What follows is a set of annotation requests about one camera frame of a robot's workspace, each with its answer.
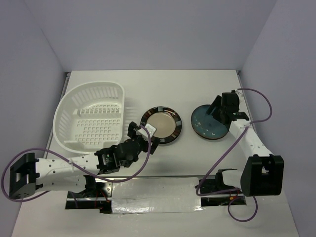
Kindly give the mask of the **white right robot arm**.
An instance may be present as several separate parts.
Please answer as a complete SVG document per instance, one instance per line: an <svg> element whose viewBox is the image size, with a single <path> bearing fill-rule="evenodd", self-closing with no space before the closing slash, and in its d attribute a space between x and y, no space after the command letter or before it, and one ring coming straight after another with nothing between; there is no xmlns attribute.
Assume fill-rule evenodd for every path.
<svg viewBox="0 0 316 237"><path fill-rule="evenodd" d="M215 98L206 112L224 125L236 140L209 169L201 182L207 179L236 145L240 145L246 158L243 171L236 169L221 171L221 177L214 182L216 190L226 193L234 187L240 189L246 197L278 196L282 191L284 160L263 145L252 127L255 123L268 121L273 114L272 108L269 109L267 118L250 120L245 112L240 112L239 103L237 91L223 92Z"/></svg>

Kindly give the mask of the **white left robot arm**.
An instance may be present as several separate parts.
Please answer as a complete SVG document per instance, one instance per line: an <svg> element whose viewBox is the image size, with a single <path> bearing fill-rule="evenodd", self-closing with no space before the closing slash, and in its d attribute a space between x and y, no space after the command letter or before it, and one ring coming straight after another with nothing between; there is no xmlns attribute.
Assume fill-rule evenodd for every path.
<svg viewBox="0 0 316 237"><path fill-rule="evenodd" d="M65 158L49 151L54 159L36 158L32 149L21 152L10 162L8 198L16 201L33 200L36 192L71 191L90 197L96 193L95 180L102 174L130 167L141 152L152 155L160 140L154 137L157 129L151 124L131 122L128 139L109 148L74 158Z"/></svg>

